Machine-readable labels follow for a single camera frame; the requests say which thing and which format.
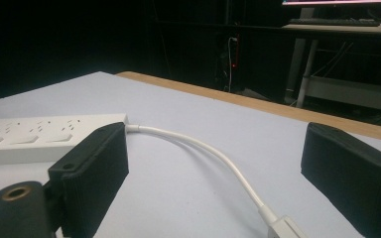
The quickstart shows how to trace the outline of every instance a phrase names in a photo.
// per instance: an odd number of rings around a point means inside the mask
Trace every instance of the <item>white power strip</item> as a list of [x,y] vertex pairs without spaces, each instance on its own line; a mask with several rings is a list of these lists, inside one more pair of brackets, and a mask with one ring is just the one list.
[[55,162],[95,129],[125,114],[0,119],[0,165]]

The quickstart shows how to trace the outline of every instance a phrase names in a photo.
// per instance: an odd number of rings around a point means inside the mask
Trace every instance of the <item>table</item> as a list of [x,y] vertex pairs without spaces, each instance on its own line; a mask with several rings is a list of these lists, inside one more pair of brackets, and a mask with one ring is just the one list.
[[[379,150],[381,127],[135,72],[97,72],[0,99],[0,118],[109,113],[214,146],[309,237],[360,237],[300,173],[307,121],[350,128]],[[266,237],[255,205],[215,158],[141,134],[128,135],[127,147],[130,175],[95,237]],[[45,182],[51,164],[0,166],[0,188]]]
[[[287,25],[284,29],[312,30],[336,32],[339,34],[374,34],[381,36],[379,27],[340,27],[340,26],[316,26],[316,25]],[[312,65],[318,47],[318,40],[313,40],[310,48],[308,61],[303,74],[301,88],[297,100],[297,107],[302,108],[307,95],[350,103],[360,106],[381,109],[381,86],[367,83],[338,80],[312,76]]]

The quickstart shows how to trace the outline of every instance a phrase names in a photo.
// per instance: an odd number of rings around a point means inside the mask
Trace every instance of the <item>desk leg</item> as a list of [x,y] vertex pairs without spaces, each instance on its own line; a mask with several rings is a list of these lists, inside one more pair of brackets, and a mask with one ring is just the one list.
[[297,98],[296,107],[302,108],[305,101],[306,92],[309,87],[309,80],[311,79],[312,64],[314,64],[315,53],[318,47],[318,40],[313,40],[311,51],[309,52],[308,63],[306,64],[305,73],[303,73],[302,85],[299,90],[299,97]]

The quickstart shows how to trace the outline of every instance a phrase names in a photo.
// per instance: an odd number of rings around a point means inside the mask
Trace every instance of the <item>keyboard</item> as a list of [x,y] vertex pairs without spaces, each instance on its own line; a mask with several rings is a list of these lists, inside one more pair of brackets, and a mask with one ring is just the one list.
[[322,26],[350,26],[350,27],[378,27],[380,25],[379,22],[374,21],[374,20],[321,19],[321,18],[291,19],[289,24],[322,25]]

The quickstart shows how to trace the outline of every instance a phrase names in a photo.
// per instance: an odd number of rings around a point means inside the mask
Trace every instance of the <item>monitor screen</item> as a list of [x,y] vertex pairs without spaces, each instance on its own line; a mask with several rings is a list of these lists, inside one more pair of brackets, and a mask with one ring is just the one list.
[[329,6],[329,5],[356,5],[356,4],[381,4],[381,0],[283,0],[283,6]]

